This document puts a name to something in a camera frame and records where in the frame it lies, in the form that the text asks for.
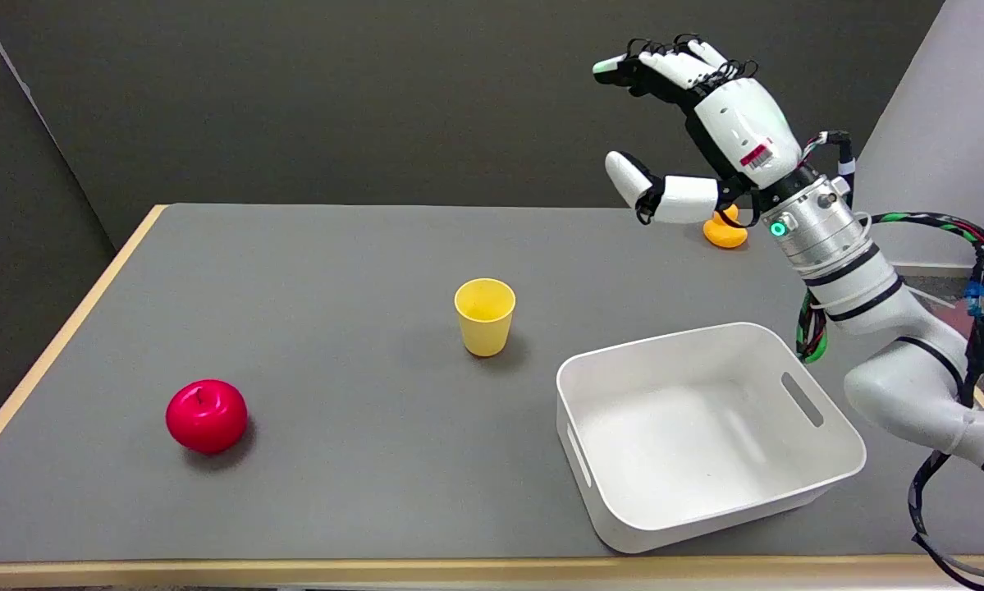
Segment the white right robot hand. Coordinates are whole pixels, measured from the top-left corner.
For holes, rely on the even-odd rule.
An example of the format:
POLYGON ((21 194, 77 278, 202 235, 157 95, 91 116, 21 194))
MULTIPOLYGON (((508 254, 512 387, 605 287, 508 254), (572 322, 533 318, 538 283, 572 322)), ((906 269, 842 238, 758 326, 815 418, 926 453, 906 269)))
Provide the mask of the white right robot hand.
POLYGON ((714 171, 713 178, 658 176, 633 154, 608 153, 607 175, 642 224, 702 223, 745 195, 758 218, 789 197, 783 183, 802 169, 803 146, 757 70, 754 60, 728 59, 697 34, 670 44, 634 38, 622 55, 593 64, 597 83, 678 106, 714 171))

